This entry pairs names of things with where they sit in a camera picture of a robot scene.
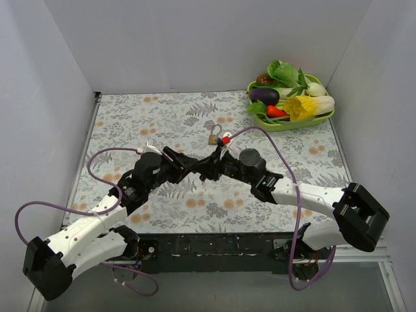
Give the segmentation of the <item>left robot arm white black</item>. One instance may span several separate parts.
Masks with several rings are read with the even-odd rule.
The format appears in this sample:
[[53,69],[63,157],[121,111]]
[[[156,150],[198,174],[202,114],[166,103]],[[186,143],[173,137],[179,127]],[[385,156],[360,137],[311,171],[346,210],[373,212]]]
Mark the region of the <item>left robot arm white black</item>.
[[170,148],[153,146],[138,152],[132,170],[113,184],[107,195],[80,218],[46,239],[26,241],[23,273],[47,301],[61,296],[83,272],[113,257],[133,259],[139,237],[115,223],[144,205],[151,192],[165,182],[178,183],[196,172],[199,160]]

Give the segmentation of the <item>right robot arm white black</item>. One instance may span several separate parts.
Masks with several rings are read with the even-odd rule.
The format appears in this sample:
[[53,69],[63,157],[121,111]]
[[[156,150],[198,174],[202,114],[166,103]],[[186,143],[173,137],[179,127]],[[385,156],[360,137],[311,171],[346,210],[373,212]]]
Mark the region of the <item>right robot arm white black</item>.
[[363,252],[373,252],[389,220],[389,213],[359,183],[331,188],[295,183],[270,172],[256,149],[243,150],[239,158],[213,152],[192,166],[194,173],[217,181],[227,176],[251,186],[250,192],[262,202],[299,205],[325,215],[328,220],[301,227],[294,242],[295,253],[309,258],[328,246],[349,244]]

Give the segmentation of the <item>brass padlock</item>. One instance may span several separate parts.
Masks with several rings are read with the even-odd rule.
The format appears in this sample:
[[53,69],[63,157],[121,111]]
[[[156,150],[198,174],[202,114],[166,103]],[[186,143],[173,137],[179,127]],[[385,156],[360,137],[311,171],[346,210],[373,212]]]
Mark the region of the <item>brass padlock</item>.
[[220,136],[222,132],[222,126],[219,123],[214,124],[211,127],[211,132],[208,139],[208,145],[215,146],[217,145],[217,138]]

